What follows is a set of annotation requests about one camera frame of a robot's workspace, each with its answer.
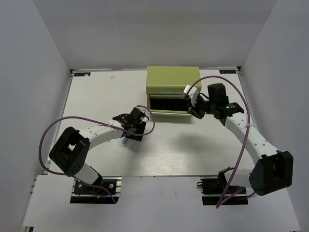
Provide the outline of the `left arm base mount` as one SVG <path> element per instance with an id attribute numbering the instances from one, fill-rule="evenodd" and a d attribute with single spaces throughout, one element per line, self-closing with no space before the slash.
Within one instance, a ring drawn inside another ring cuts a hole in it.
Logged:
<path id="1" fill-rule="evenodd" d="M 122 178 L 104 177 L 100 184 L 104 189 L 85 186 L 74 180 L 70 203 L 75 204 L 114 204 L 120 197 Z"/>

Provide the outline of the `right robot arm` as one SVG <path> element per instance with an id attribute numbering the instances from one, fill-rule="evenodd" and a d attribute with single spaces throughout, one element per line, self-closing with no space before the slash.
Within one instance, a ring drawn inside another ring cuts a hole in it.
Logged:
<path id="1" fill-rule="evenodd" d="M 279 151 L 247 121 L 244 110 L 236 102 L 230 103 L 225 86 L 208 86 L 208 99 L 204 100 L 196 87 L 186 86 L 183 95 L 188 99 L 188 113 L 202 119 L 213 115 L 245 146 L 253 160 L 253 169 L 226 168 L 218 173 L 218 188 L 225 193 L 235 186 L 253 189 L 259 196 L 287 188 L 292 184 L 293 156 Z"/>

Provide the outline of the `green metal tool chest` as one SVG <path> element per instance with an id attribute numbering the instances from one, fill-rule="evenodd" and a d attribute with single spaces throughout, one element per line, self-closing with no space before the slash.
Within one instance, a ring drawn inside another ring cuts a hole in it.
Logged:
<path id="1" fill-rule="evenodd" d="M 190 116 L 187 113 L 187 101 L 183 97 L 183 91 L 199 78 L 199 67 L 147 67 L 147 107 L 154 115 Z"/>

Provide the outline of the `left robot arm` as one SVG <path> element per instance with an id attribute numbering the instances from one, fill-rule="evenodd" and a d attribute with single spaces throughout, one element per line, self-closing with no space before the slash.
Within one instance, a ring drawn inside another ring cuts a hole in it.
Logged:
<path id="1" fill-rule="evenodd" d="M 106 125 L 77 130 L 66 128 L 49 153 L 49 158 L 68 177 L 76 177 L 85 183 L 92 193 L 101 190 L 102 176 L 85 160 L 88 152 L 105 142 L 114 139 L 128 138 L 141 141 L 145 127 L 145 112 L 134 107 L 129 114 L 114 116 Z"/>

